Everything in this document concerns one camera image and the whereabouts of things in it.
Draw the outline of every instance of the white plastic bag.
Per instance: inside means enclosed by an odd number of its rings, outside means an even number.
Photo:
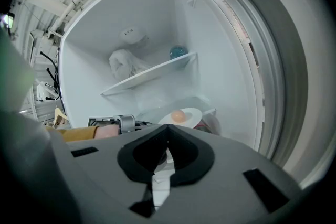
[[[112,74],[118,81],[123,81],[151,68],[145,61],[140,60],[130,51],[124,49],[113,52],[109,61]]]

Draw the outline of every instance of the blue container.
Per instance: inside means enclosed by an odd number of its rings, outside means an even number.
[[[169,52],[169,55],[170,55],[170,59],[173,60],[177,57],[180,57],[182,55],[185,55],[188,53],[188,50],[186,47],[183,47],[183,46],[174,46],[170,52]]]

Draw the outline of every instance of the black rubber pad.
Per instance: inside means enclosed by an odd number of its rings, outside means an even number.
[[[94,146],[83,148],[81,150],[71,151],[73,157],[80,157],[98,151]]]
[[[289,201],[260,170],[253,169],[243,174],[269,213],[276,211]]]

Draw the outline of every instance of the black cable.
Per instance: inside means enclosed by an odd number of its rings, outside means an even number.
[[[45,55],[42,51],[40,51],[40,54],[43,55],[44,57],[46,57],[54,65],[55,71],[57,71],[57,67],[56,67],[54,61],[51,58],[49,58],[49,56]]]
[[[55,98],[46,97],[46,100],[56,101],[58,98],[59,98],[59,96],[56,99]]]
[[[59,48],[57,49],[57,63],[59,63]],[[60,87],[60,83],[59,83],[59,74],[58,74],[58,68],[57,70],[55,70],[56,72],[56,78],[57,78],[57,81],[58,81],[58,94],[59,94],[59,97],[60,97],[60,100],[61,100],[61,105],[63,107],[63,111],[64,111],[64,114],[66,115],[66,112],[65,112],[65,107],[64,107],[64,104],[63,104],[63,98],[62,98],[62,93],[61,93],[61,87]]]
[[[54,78],[53,74],[51,74],[49,67],[46,70],[49,73],[49,75],[51,76],[51,78],[53,79],[53,81],[56,84],[57,88],[59,88],[59,85],[58,85],[56,79]]]

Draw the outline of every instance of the food item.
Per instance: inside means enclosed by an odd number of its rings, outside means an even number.
[[[185,122],[185,113],[182,110],[175,110],[172,113],[172,119],[175,122]]]

